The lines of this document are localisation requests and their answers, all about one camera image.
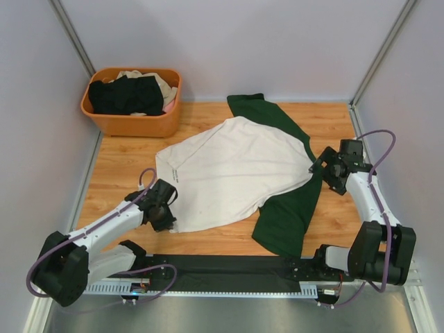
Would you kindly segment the orange plastic laundry basket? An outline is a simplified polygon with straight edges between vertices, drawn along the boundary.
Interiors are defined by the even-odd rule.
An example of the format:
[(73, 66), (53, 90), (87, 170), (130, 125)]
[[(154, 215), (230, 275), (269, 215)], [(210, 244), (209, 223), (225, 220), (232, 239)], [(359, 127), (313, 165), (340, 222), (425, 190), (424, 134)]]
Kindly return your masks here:
[(139, 67), (138, 71), (145, 73), (157, 73), (170, 86), (178, 89), (172, 109), (160, 116), (130, 116), (96, 114), (89, 101), (87, 93), (84, 93), (80, 102), (82, 113), (89, 117), (105, 135), (121, 137), (170, 137), (178, 130), (182, 112), (181, 92), (182, 76), (175, 69)]

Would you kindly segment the white green raglan t-shirt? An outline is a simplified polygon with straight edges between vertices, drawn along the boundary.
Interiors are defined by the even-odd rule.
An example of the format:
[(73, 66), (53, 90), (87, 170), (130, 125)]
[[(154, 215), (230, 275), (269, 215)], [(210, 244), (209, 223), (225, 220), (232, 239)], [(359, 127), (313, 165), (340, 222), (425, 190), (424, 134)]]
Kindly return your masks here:
[(178, 190), (175, 233), (198, 232), (258, 213), (252, 237), (298, 257), (321, 193), (310, 138), (263, 94), (230, 95), (223, 123), (155, 156), (157, 176)]

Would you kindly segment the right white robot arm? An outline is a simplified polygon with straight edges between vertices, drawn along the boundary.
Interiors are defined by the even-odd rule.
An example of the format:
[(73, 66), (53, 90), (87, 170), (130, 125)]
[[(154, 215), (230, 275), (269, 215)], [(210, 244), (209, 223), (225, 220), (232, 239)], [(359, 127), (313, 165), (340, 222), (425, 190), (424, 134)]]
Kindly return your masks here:
[(349, 193), (357, 207), (361, 227), (350, 248), (321, 246), (323, 256), (312, 263), (314, 275), (328, 280), (337, 270), (367, 282), (403, 285), (408, 277), (416, 233), (390, 212), (379, 189), (373, 165), (364, 161), (363, 143), (341, 140), (339, 150), (328, 146), (312, 164), (330, 190)]

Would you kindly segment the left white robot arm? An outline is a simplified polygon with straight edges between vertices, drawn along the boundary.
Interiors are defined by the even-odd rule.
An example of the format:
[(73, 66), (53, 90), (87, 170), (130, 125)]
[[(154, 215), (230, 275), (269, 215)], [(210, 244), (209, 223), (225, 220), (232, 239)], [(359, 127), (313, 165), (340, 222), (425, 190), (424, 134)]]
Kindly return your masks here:
[(50, 234), (36, 262), (26, 276), (28, 290), (37, 297), (52, 298), (60, 306), (72, 305), (86, 288), (113, 275), (147, 278), (155, 268), (146, 251), (126, 240), (112, 250), (104, 248), (126, 232), (151, 224), (159, 232), (173, 226), (176, 218), (170, 205), (178, 198), (177, 189), (158, 179), (150, 187), (128, 194), (111, 212), (95, 222), (71, 232)]

